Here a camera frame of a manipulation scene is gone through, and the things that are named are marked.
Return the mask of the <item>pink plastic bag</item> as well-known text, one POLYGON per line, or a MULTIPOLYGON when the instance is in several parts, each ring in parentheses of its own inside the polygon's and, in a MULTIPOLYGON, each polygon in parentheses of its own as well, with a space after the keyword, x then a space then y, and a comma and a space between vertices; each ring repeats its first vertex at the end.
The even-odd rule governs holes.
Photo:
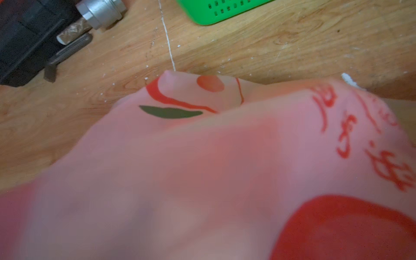
POLYGON ((3 260, 413 260, 416 146, 338 80, 166 71, 1 195, 3 260))

